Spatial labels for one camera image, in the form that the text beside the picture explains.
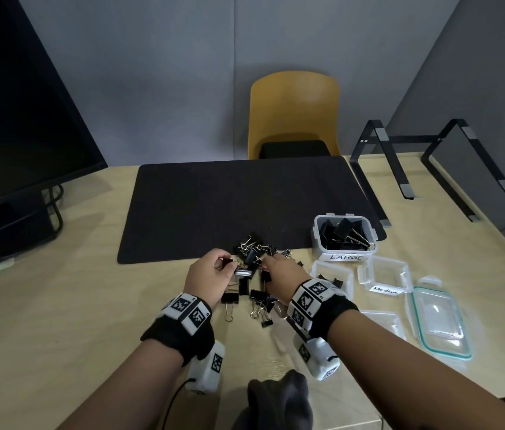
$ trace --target chair seat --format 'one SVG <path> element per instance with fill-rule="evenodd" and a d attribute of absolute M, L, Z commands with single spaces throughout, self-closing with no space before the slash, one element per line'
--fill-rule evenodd
<path fill-rule="evenodd" d="M 292 140 L 289 142 L 263 143 L 260 159 L 299 158 L 330 156 L 330 151 L 321 140 Z"/>

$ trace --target plastic container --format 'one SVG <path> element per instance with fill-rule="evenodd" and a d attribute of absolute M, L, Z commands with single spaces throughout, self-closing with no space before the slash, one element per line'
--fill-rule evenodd
<path fill-rule="evenodd" d="M 394 335 L 399 336 L 402 340 L 406 339 L 404 325 L 402 324 L 399 315 L 395 312 L 372 310 L 360 310 L 360 312 L 384 327 L 386 330 L 392 332 Z"/>
<path fill-rule="evenodd" d="M 397 296 L 414 289 L 408 264 L 372 256 L 358 266 L 358 282 L 368 291 Z"/>
<path fill-rule="evenodd" d="M 472 358 L 454 296 L 439 289 L 414 287 L 406 296 L 406 314 L 414 336 L 426 350 L 465 361 Z"/>
<path fill-rule="evenodd" d="M 314 261 L 310 275 L 316 278 L 319 274 L 331 282 L 335 279 L 343 281 L 340 289 L 348 295 L 350 300 L 354 298 L 354 273 L 351 269 L 329 262 Z"/>
<path fill-rule="evenodd" d="M 371 243 L 371 247 L 367 251 L 329 251 L 325 249 L 320 242 L 320 227 L 326 220 L 330 220 L 333 225 L 337 225 L 344 218 L 350 222 L 362 222 L 364 237 Z M 335 216 L 332 213 L 321 214 L 314 218 L 314 226 L 312 228 L 312 248 L 315 260 L 321 261 L 362 261 L 376 253 L 378 246 L 378 235 L 376 230 L 372 228 L 370 220 L 363 216 L 355 216 L 354 214 L 346 214 L 345 216 Z"/>

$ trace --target left hand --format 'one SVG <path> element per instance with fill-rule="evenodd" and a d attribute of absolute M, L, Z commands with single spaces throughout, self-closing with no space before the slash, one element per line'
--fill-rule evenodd
<path fill-rule="evenodd" d="M 231 254 L 222 249 L 213 249 L 189 267 L 183 292 L 200 297 L 213 308 L 220 300 L 236 270 L 236 262 L 227 264 L 219 270 L 222 261 L 229 259 Z"/>

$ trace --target white device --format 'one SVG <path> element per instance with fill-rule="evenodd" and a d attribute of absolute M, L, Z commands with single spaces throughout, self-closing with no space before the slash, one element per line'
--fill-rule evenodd
<path fill-rule="evenodd" d="M 189 363 L 186 379 L 194 378 L 195 382 L 188 382 L 185 387 L 196 394 L 216 392 L 220 380 L 220 368 L 224 359 L 224 345 L 215 340 L 215 345 L 203 360 L 196 357 Z"/>
<path fill-rule="evenodd" d="M 298 334 L 294 334 L 292 343 L 316 380 L 326 379 L 340 366 L 340 359 L 322 338 L 312 338 L 304 342 Z"/>

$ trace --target large label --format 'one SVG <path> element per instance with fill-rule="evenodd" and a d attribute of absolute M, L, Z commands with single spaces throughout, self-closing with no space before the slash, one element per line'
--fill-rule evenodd
<path fill-rule="evenodd" d="M 362 261 L 368 258 L 367 255 L 356 253 L 322 253 L 321 261 Z"/>
<path fill-rule="evenodd" d="M 402 294 L 404 292 L 404 289 L 398 287 L 390 287 L 387 285 L 374 285 L 370 291 L 387 294 L 389 296 L 397 296 L 398 294 Z"/>

